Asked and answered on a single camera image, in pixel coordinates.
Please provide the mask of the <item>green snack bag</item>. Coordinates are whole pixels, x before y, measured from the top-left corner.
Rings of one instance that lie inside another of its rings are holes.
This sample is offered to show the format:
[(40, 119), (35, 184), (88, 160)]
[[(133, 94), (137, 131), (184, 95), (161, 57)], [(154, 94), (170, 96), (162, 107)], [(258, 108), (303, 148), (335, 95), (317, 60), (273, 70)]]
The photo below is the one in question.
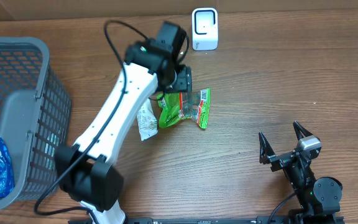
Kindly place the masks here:
[(158, 125), (168, 128), (184, 119), (193, 120), (201, 129), (206, 129), (211, 104), (209, 88), (179, 93), (162, 93), (157, 97), (162, 109)]

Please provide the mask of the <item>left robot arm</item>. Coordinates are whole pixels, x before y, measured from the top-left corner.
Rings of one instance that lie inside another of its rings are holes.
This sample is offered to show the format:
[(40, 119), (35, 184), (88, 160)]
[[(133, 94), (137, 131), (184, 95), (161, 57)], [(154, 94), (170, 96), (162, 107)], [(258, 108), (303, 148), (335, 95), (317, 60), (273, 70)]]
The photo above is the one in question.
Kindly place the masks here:
[(179, 25), (163, 22), (156, 38), (144, 37), (128, 46), (117, 82), (99, 113), (72, 146), (55, 152), (57, 183), (78, 210), (88, 214), (84, 223), (124, 223), (119, 207), (123, 176), (115, 164), (133, 120), (154, 93), (192, 90), (191, 69), (182, 64), (180, 50), (189, 43)]

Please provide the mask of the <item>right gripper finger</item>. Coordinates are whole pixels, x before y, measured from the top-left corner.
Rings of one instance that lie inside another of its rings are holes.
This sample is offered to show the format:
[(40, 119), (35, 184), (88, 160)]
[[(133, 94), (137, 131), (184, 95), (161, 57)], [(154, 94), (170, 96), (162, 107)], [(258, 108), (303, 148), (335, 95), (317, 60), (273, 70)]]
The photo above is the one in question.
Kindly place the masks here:
[(259, 144), (260, 144), (260, 153), (259, 153), (259, 162), (261, 164), (271, 163), (271, 158), (275, 157), (275, 153), (264, 136), (263, 132), (259, 133)]
[(313, 135), (311, 132), (305, 129), (298, 121), (293, 122), (293, 127), (295, 130), (297, 140)]

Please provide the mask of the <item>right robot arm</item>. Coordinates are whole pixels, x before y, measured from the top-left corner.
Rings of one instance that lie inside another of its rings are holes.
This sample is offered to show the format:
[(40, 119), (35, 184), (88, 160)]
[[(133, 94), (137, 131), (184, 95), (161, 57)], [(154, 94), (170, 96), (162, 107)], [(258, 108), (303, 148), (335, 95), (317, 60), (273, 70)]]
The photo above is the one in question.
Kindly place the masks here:
[[(316, 178), (311, 170), (311, 161), (322, 149), (321, 141), (294, 121), (293, 127), (298, 140), (296, 147), (285, 154), (276, 155), (265, 135), (259, 133), (259, 162), (270, 164), (271, 171), (282, 170), (294, 192), (280, 202), (268, 217), (258, 217), (259, 223), (343, 223), (336, 217), (340, 211), (343, 186), (333, 177)], [(277, 212), (291, 198), (296, 197), (301, 208), (288, 211), (286, 216)]]

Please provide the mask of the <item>white tube with gold cap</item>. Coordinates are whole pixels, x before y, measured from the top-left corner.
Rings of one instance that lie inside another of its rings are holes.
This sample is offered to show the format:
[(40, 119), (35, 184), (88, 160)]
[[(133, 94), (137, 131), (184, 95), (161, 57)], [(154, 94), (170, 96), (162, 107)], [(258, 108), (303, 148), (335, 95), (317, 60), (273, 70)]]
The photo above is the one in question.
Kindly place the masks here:
[(157, 130), (157, 119), (154, 115), (152, 104), (147, 99), (137, 114), (137, 123), (139, 127), (139, 134), (142, 141), (156, 135)]

